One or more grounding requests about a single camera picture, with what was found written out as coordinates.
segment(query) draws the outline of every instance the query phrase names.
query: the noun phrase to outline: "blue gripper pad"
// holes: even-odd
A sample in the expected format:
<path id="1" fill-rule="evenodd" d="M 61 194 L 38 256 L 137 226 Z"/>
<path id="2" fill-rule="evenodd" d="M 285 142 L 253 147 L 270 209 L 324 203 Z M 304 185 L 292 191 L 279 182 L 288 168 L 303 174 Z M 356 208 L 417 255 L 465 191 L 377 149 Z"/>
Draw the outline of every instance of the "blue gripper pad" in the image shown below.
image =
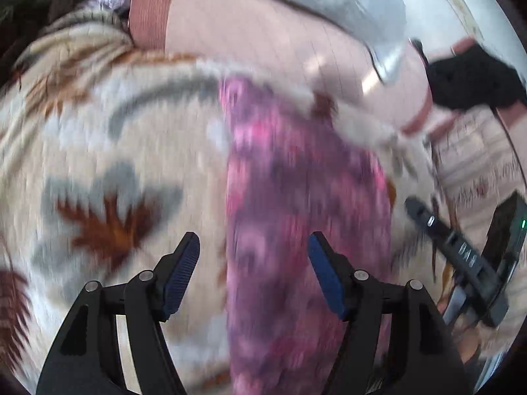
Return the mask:
<path id="1" fill-rule="evenodd" d="M 338 254 L 333 252 L 333 250 L 329 250 L 326 253 L 325 248 L 320 243 L 321 241 L 325 243 L 324 247 L 326 249 L 331 249 L 322 233 L 313 233 L 309 237 L 309 260 L 311 261 L 313 270 L 317 275 L 318 283 L 320 284 L 320 288 L 322 288 L 323 295 L 330 310 L 333 313 L 336 313 L 338 317 L 343 320 L 348 314 L 348 310 L 344 302 L 345 288 L 328 256 L 329 254 Z"/>
<path id="2" fill-rule="evenodd" d="M 176 313 L 181 305 L 186 287 L 198 262 L 199 249 L 199 237 L 193 235 L 164 286 L 163 313 L 167 317 Z"/>

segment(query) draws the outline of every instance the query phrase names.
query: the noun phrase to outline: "purple patterned fabric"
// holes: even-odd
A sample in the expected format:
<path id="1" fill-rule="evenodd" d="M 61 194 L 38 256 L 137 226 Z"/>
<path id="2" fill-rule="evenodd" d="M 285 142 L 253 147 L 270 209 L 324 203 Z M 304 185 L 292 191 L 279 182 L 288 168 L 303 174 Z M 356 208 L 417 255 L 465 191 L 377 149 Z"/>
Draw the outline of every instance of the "purple patterned fabric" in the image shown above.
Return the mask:
<path id="1" fill-rule="evenodd" d="M 220 86 L 233 144 L 227 181 L 227 312 L 235 395 L 320 394 L 345 325 L 307 255 L 321 230 L 387 281 L 390 205 L 370 152 L 246 78 Z"/>

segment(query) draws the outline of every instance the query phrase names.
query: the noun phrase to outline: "metal bolt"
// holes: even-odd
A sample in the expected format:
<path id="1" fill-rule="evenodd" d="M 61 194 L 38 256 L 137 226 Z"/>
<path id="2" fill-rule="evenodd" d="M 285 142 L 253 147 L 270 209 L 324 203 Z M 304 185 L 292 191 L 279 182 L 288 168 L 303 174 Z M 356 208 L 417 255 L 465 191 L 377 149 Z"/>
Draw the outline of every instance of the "metal bolt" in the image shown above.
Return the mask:
<path id="1" fill-rule="evenodd" d="M 89 281 L 85 286 L 84 289 L 88 292 L 95 291 L 98 288 L 98 282 L 97 281 Z"/>
<path id="2" fill-rule="evenodd" d="M 367 272 L 365 272 L 364 270 L 357 270 L 353 276 L 355 277 L 355 279 L 358 279 L 359 281 L 365 281 L 366 279 L 368 279 L 370 277 L 370 275 L 368 275 Z"/>
<path id="3" fill-rule="evenodd" d="M 415 289 L 416 291 L 419 291 L 419 290 L 422 290 L 423 289 L 423 284 L 421 281 L 418 281 L 417 279 L 412 279 L 410 281 L 410 286 Z"/>
<path id="4" fill-rule="evenodd" d="M 154 277 L 154 272 L 152 272 L 151 270 L 145 270 L 144 272 L 141 272 L 139 274 L 139 279 L 141 281 L 149 281 L 151 280 L 152 278 Z"/>

